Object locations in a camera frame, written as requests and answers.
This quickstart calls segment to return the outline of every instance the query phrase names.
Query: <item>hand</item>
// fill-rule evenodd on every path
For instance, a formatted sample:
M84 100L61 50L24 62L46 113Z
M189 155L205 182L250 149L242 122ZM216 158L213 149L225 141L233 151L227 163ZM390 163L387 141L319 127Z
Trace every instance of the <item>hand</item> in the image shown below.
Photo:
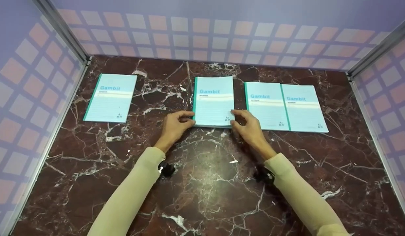
M253 147L261 156L268 160L277 153L271 148L261 130L259 120L254 117L248 110L231 110L232 114L240 115L246 120L246 125L242 126L237 121L230 121L230 124L242 138Z
M194 115L194 112L184 110L168 114L163 120L162 135L154 146L166 153L180 139L185 130L195 125L195 121L183 118L183 116Z

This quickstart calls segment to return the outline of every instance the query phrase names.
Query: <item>long sleeve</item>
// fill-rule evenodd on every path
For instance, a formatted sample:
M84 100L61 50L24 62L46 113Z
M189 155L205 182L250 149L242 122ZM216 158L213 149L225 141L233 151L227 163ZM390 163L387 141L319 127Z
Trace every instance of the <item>long sleeve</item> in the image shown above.
M331 206L298 174L282 153L264 164L275 175L274 185L313 235L349 235Z
M147 148L134 168L114 191L92 224L88 236L125 236L153 184L165 153L156 147Z

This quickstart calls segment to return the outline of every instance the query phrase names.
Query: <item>stack of notebooks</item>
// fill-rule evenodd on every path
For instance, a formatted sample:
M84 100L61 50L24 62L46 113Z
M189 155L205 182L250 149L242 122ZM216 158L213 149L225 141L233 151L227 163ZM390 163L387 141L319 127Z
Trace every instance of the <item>stack of notebooks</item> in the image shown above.
M125 123L137 76L101 74L84 121ZM246 107L263 130L327 133L311 85L245 82ZM233 77L197 77L193 111L197 127L230 128L234 115Z

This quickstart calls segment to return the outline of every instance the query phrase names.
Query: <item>patterned wall panel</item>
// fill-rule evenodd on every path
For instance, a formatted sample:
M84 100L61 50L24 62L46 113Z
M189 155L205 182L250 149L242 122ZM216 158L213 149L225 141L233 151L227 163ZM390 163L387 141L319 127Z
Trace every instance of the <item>patterned wall panel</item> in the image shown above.
M405 40L354 82L405 202Z
M54 4L89 54L334 70L350 69L405 20L404 0Z
M81 70L31 1L0 1L0 235L18 217Z

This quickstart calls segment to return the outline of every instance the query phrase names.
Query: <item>marble table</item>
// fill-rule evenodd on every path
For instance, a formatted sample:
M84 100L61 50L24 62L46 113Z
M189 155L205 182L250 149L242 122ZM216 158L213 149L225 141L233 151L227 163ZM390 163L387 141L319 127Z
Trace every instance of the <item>marble table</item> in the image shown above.
M136 74L126 124L84 122L100 73ZM196 76L314 85L329 133L264 134L358 235L405 235L405 217L343 72L96 56L12 233L86 235L169 112L192 110ZM280 193L253 178L256 158L231 130L192 128L167 154L177 172L152 188L128 235L301 235Z

